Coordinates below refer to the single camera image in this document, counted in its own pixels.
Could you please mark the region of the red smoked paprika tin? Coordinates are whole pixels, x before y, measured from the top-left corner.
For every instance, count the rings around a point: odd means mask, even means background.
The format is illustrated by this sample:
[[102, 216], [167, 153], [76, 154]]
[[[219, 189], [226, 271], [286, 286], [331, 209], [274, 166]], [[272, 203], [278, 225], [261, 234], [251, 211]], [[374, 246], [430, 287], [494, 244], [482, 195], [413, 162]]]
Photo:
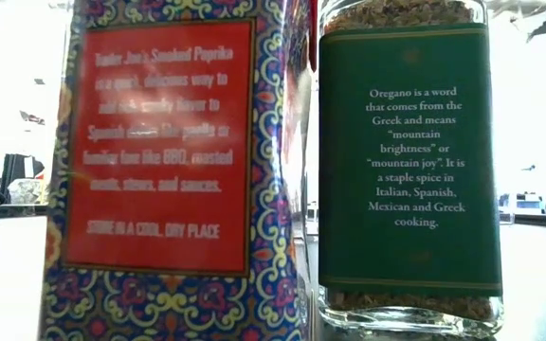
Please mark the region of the red smoked paprika tin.
[[310, 0], [74, 0], [38, 341], [312, 341]]

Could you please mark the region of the black chair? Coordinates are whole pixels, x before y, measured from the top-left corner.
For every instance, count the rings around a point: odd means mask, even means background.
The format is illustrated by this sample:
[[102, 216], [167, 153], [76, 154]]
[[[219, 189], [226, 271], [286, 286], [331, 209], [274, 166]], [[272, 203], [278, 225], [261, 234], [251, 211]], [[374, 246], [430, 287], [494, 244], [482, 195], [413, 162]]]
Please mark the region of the black chair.
[[9, 202], [8, 186], [15, 179], [44, 179], [46, 167], [32, 155], [6, 153], [1, 177], [1, 191]]

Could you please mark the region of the grey crumpled bag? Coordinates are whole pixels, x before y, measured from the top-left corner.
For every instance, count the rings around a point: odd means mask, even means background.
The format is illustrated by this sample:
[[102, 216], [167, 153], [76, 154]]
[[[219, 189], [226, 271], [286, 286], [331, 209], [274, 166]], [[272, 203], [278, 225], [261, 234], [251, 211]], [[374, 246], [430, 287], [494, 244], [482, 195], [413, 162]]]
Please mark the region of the grey crumpled bag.
[[9, 202], [13, 205], [39, 205], [45, 195], [42, 179], [15, 179], [8, 186]]

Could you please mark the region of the oregano jar green lid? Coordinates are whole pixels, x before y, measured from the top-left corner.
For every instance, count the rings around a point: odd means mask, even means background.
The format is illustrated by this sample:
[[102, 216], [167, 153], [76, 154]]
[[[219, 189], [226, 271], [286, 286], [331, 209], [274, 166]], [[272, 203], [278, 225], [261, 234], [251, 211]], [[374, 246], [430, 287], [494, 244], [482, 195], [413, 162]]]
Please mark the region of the oregano jar green lid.
[[503, 318], [483, 0], [324, 0], [319, 313], [474, 341]]

